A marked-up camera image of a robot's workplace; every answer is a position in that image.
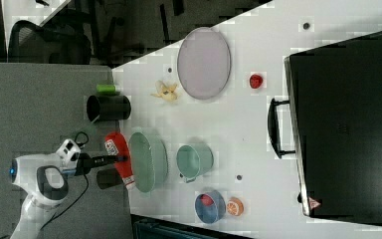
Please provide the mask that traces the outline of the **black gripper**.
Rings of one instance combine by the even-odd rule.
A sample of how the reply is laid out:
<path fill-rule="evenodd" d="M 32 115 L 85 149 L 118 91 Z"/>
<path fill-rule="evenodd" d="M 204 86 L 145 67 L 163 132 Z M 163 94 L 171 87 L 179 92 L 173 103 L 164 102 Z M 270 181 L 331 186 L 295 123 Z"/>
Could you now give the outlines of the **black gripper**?
<path fill-rule="evenodd" d="M 80 153 L 77 159 L 75 176 L 87 175 L 92 168 L 102 166 L 104 164 L 113 164 L 128 161 L 127 156 L 105 155 L 90 157 L 87 153 Z"/>

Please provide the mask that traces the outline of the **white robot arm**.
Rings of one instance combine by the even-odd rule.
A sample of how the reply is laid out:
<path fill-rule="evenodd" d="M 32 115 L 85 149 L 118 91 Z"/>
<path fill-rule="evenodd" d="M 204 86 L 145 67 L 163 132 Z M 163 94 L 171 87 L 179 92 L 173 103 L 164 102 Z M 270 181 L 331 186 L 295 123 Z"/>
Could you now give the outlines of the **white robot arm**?
<path fill-rule="evenodd" d="M 22 203 L 19 222 L 10 239 L 36 239 L 40 230 L 50 222 L 69 192 L 68 178 L 87 175 L 92 168 L 123 162 L 116 155 L 90 157 L 86 153 L 67 155 L 30 154 L 12 160 L 12 184 L 27 196 Z"/>

